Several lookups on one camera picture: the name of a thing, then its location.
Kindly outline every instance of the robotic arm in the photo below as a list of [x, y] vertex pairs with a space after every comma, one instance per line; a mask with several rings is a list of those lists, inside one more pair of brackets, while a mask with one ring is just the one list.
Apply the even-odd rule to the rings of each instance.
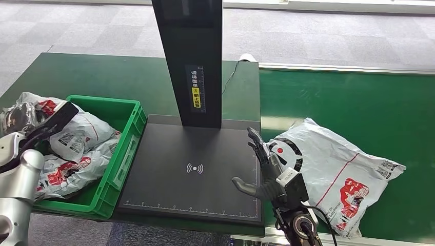
[[30, 214], [43, 155], [35, 146], [58, 132], [78, 113], [70, 102], [32, 132], [14, 132], [0, 139], [0, 246], [27, 245]]
[[325, 214], [316, 207], [308, 206], [308, 193], [302, 174], [292, 168], [283, 171], [278, 156], [267, 148], [256, 130], [248, 128], [248, 136], [253, 141], [248, 142], [248, 145], [253, 148], [260, 162], [264, 182], [256, 187], [234, 177], [232, 181], [236, 188], [247, 195], [272, 203], [275, 227], [284, 231], [290, 245], [322, 246], [317, 233], [318, 221], [312, 209], [317, 209], [323, 216]]

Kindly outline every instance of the barcode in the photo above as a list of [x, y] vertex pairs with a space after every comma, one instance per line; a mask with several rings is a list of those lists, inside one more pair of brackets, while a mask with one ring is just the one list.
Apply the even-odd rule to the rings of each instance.
[[113, 154], [115, 152], [116, 146], [118, 145], [118, 143], [114, 143], [111, 146], [109, 146], [110, 152]]
[[394, 170], [394, 168], [397, 167], [397, 165], [393, 164], [391, 161], [389, 160], [385, 160], [383, 163], [381, 163], [381, 166], [385, 167], [386, 169], [389, 169], [391, 171]]
[[388, 179], [388, 178], [391, 176], [391, 173], [390, 173], [390, 172], [385, 171], [385, 170], [382, 169], [382, 168], [378, 168], [376, 171], [377, 171], [379, 174], [381, 174], [385, 179]]
[[73, 137], [74, 137], [74, 135], [72, 135], [71, 133], [67, 133], [59, 139], [59, 142], [61, 142], [63, 145], [66, 146], [66, 145], [68, 145], [68, 143], [71, 141], [71, 139]]
[[76, 153], [80, 152], [80, 150], [83, 149], [83, 141], [81, 139], [76, 139], [70, 149]]

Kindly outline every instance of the black scanning platform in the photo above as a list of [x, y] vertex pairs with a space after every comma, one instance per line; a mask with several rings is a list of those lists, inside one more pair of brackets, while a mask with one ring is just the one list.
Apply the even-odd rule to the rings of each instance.
[[183, 127], [177, 116], [149, 115], [118, 209], [124, 213], [262, 226], [262, 204], [231, 179], [261, 183], [246, 129], [256, 121], [222, 120], [221, 129]]

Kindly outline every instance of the green workbench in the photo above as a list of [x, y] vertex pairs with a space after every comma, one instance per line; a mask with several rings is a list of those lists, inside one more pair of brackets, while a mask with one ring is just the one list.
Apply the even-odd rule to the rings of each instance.
[[[235, 64], [235, 61], [222, 63], [223, 80], [229, 78]], [[42, 53], [0, 98], [0, 107], [10, 107], [24, 91], [58, 98], [75, 94], [133, 99], [141, 102], [146, 114], [178, 115], [164, 58]], [[257, 63], [239, 63], [222, 104], [223, 118], [260, 121]], [[111, 220], [264, 236], [263, 227], [153, 218], [117, 210]]]
[[[223, 62], [224, 80], [234, 65]], [[23, 91], [60, 98], [79, 94], [136, 99], [147, 114], [177, 115], [161, 58], [43, 53], [0, 98], [0, 106], [12, 105]], [[223, 117], [259, 120], [260, 113], [252, 110], [257, 107], [250, 105], [260, 102], [264, 139], [311, 117], [363, 151], [406, 165], [404, 174], [392, 180], [380, 200], [369, 207], [361, 232], [371, 238], [435, 242], [433, 74], [272, 65], [260, 65], [259, 70], [255, 63], [240, 63], [223, 96]], [[232, 234], [264, 233], [238, 225], [128, 217], [117, 212], [113, 219]], [[267, 226], [274, 225], [270, 204], [265, 205], [265, 220]], [[327, 232], [322, 223], [320, 231]]]
[[[264, 139], [310, 117], [364, 152], [406, 166], [367, 209], [364, 237], [435, 243], [434, 71], [260, 64], [260, 82]], [[271, 118], [288, 124], [268, 127]], [[320, 232], [328, 232], [324, 223]]]

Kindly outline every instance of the gray carpet tile floor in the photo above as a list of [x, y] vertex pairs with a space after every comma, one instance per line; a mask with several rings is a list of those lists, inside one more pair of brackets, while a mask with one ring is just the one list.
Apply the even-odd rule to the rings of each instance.
[[[0, 95], [41, 52], [164, 57], [150, 6], [0, 0]], [[435, 69], [435, 17], [224, 9], [223, 58]], [[36, 245], [228, 245], [229, 236], [32, 215]]]

